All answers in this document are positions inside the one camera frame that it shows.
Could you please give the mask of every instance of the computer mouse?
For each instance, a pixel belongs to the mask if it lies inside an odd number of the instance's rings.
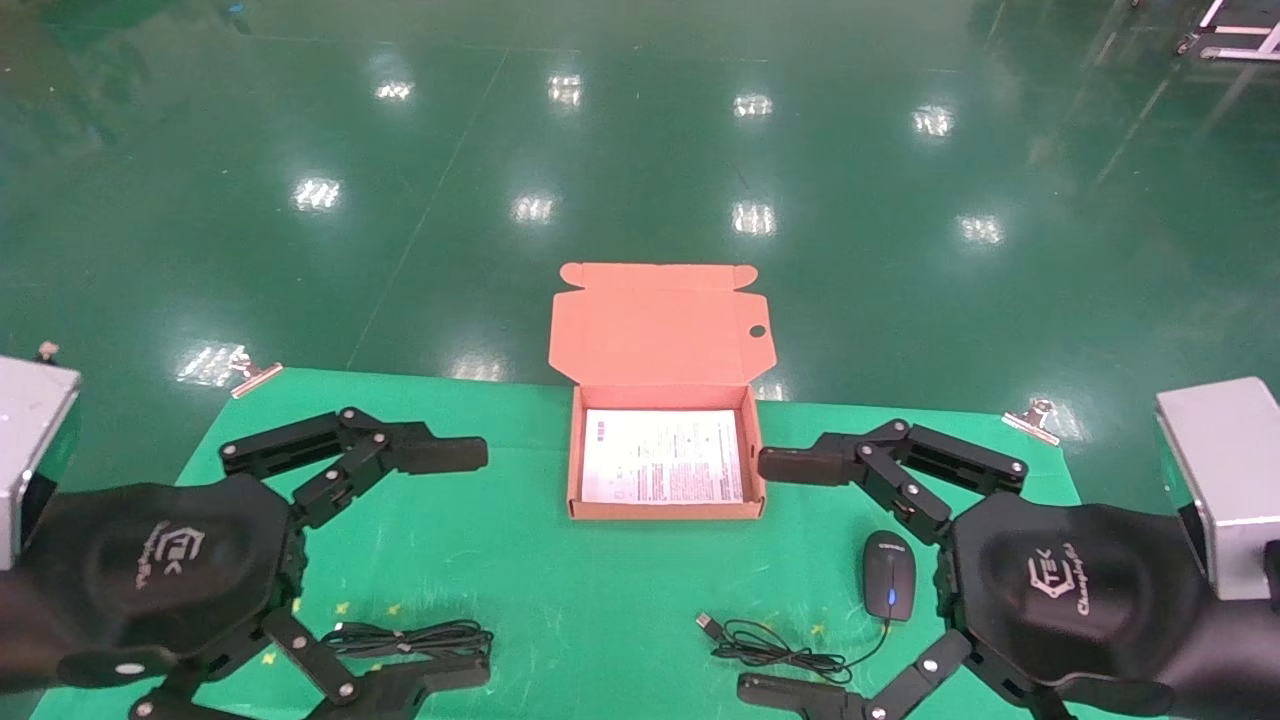
[[[884,620],[909,620],[915,605],[915,553],[906,541],[876,530],[863,548],[863,602]]]

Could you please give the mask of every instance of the box flap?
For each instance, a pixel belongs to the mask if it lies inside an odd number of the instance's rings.
[[[746,384],[777,363],[750,265],[570,263],[550,364],[579,384]]]

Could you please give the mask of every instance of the green cutting mat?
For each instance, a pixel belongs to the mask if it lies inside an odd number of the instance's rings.
[[[694,624],[699,612],[760,620],[786,638],[849,656],[877,639],[878,621],[861,609],[858,557],[869,533],[899,528],[861,492],[769,486],[759,521],[572,523],[564,507],[567,388],[289,369],[227,405],[179,484],[220,478],[216,448],[228,439],[347,405],[489,441],[486,469],[389,477],[307,544],[298,616],[317,635],[342,620],[413,628],[454,618],[475,618],[497,633],[492,682],[434,696],[422,716],[785,720],[781,711],[737,700],[742,667],[710,657],[710,642]],[[1030,500],[1078,502],[1061,452],[996,416],[760,405],[767,441],[791,447],[810,445],[823,430],[863,432],[895,416],[1024,459]],[[287,493],[308,475],[273,486]],[[975,500],[938,482],[931,487],[956,509]],[[942,633],[933,614],[934,555],[919,544],[915,552],[915,616],[856,669],[851,687],[864,694]],[[33,717],[123,720],[155,683],[51,692]],[[197,700],[261,720],[298,720],[319,696],[288,660],[268,651]],[[913,715],[957,716],[1025,717],[964,670]]]

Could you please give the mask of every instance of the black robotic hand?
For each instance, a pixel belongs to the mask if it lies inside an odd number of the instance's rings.
[[[0,693],[165,676],[132,716],[242,720],[191,698],[273,642],[324,694],[308,720],[411,719],[431,692],[488,682],[483,653],[356,678],[292,615],[307,566],[303,528],[323,527],[394,470],[479,469],[484,439],[436,438],[424,423],[348,407],[229,442],[219,455],[227,477],[212,484],[49,500],[18,564],[0,573]],[[262,483],[334,456],[293,502]]]
[[[951,518],[899,464],[986,497]],[[1280,719],[1280,615],[1263,600],[1219,600],[1178,518],[1028,502],[1018,495],[1024,462],[905,420],[827,433],[808,450],[767,447],[759,470],[771,482],[856,484],[938,544],[940,642],[957,638],[963,664],[1034,717],[1068,719],[1065,702],[1079,702],[1138,716]],[[1280,546],[1268,555],[1276,565]],[[919,682],[938,676],[922,673],[923,659],[947,670],[929,657],[936,647],[870,701],[756,674],[740,678],[739,696],[812,720],[899,720],[937,687]],[[886,694],[896,701],[878,700]]]

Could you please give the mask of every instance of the shiny floor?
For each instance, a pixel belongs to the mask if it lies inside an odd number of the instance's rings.
[[[562,263],[749,263],[760,397],[1047,397],[1149,506],[1157,391],[1280,388],[1280,68],[1196,10],[0,0],[0,352],[84,372],[68,484],[166,482],[239,347],[566,383]]]

